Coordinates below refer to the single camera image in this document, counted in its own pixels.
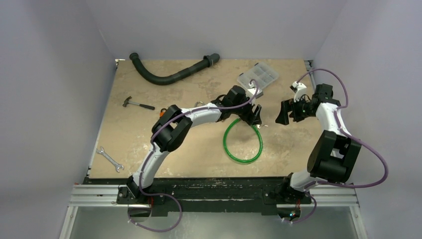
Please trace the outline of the green cable lock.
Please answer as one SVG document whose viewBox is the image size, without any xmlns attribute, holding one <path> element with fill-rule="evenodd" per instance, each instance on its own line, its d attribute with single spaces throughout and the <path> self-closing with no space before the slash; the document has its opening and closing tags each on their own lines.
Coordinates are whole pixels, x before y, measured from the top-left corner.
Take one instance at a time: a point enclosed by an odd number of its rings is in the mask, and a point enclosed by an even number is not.
<svg viewBox="0 0 422 239">
<path fill-rule="evenodd" d="M 235 119 L 226 128 L 222 146 L 227 157 L 238 164 L 251 164 L 257 161 L 264 149 L 260 125 L 247 126 Z"/>
</svg>

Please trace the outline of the large brass padlock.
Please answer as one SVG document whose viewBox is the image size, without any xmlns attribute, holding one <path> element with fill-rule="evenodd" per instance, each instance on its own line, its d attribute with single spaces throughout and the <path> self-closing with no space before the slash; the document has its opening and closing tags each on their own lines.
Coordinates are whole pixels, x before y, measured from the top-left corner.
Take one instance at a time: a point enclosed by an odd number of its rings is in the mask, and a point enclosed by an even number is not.
<svg viewBox="0 0 422 239">
<path fill-rule="evenodd" d="M 197 101 L 195 104 L 194 104 L 194 107 L 196 108 L 196 107 L 201 107 L 201 106 L 204 106 L 205 104 L 202 102 L 202 101 Z"/>
</svg>

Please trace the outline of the orange black padlock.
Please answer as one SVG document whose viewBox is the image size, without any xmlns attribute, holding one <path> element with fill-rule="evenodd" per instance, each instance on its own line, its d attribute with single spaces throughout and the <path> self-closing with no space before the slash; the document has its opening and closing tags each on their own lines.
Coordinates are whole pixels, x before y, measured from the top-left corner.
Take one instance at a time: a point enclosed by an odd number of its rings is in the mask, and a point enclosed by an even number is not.
<svg viewBox="0 0 422 239">
<path fill-rule="evenodd" d="M 162 109 L 160 110 L 159 117 L 162 117 L 166 111 L 167 111 L 167 109 L 166 109 L 166 108 L 162 108 Z"/>
</svg>

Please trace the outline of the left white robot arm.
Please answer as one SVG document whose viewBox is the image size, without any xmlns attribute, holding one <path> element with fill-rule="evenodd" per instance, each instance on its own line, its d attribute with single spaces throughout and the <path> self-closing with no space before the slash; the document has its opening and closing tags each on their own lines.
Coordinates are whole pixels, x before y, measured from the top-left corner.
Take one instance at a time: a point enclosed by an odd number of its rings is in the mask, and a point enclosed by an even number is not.
<svg viewBox="0 0 422 239">
<path fill-rule="evenodd" d="M 263 92 L 258 87 L 248 90 L 234 85 L 227 94 L 217 97 L 210 103 L 194 108 L 182 109 L 169 106 L 152 127 L 150 149 L 139 169 L 129 177 L 127 187 L 129 197 L 141 204 L 148 199 L 148 190 L 155 175 L 169 153 L 178 149 L 190 129 L 208 123 L 221 122 L 231 115 L 237 115 L 248 125 L 261 124 L 261 105 L 254 101 Z"/>
</svg>

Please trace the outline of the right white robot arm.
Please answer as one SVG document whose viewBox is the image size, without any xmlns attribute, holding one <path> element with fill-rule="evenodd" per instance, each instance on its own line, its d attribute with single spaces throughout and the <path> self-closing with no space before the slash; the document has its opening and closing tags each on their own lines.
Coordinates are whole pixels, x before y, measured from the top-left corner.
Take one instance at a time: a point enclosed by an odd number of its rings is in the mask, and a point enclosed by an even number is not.
<svg viewBox="0 0 422 239">
<path fill-rule="evenodd" d="M 331 85 L 319 84 L 309 100 L 303 83 L 293 82 L 292 99 L 281 102 L 281 110 L 275 123 L 288 125 L 290 120 L 300 122 L 316 117 L 322 133 L 313 148 L 307 167 L 289 175 L 289 183 L 280 188 L 280 198 L 287 203 L 294 201 L 299 192 L 317 183 L 345 183 L 352 172 L 361 144 L 346 136 L 338 112 L 340 101 L 333 98 Z"/>
</svg>

